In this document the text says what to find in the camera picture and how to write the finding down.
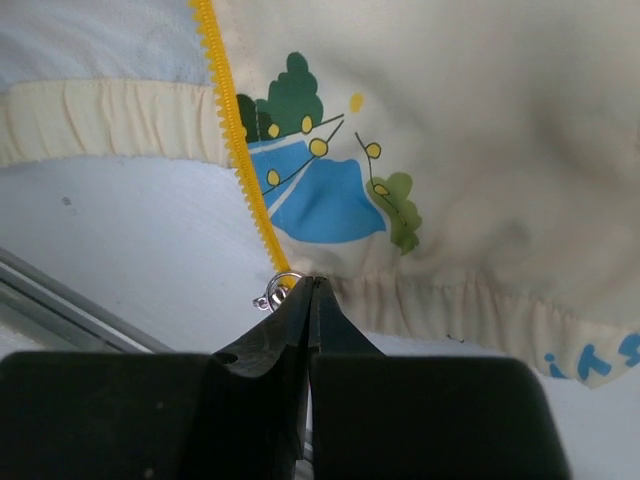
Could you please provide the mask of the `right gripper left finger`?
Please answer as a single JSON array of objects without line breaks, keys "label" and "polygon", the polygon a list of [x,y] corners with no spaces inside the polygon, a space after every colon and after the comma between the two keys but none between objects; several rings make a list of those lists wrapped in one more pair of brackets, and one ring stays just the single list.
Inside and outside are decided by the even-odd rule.
[{"label": "right gripper left finger", "polygon": [[212,354],[17,352],[5,479],[290,479],[305,443],[313,281]]}]

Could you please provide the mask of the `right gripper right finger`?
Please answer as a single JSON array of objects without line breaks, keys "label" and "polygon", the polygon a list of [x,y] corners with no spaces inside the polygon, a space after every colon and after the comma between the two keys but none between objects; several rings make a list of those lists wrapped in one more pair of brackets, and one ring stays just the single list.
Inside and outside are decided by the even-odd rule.
[{"label": "right gripper right finger", "polygon": [[544,391],[522,362],[387,356],[323,278],[309,326],[316,478],[570,477]]}]

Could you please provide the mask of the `yellow hooded dinosaur print jacket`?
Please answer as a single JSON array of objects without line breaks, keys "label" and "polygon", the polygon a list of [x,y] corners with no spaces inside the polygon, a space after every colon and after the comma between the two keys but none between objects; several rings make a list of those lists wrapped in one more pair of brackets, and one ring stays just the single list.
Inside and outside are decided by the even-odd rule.
[{"label": "yellow hooded dinosaur print jacket", "polygon": [[369,332],[639,365],[635,1],[5,1],[1,164],[235,172]]}]

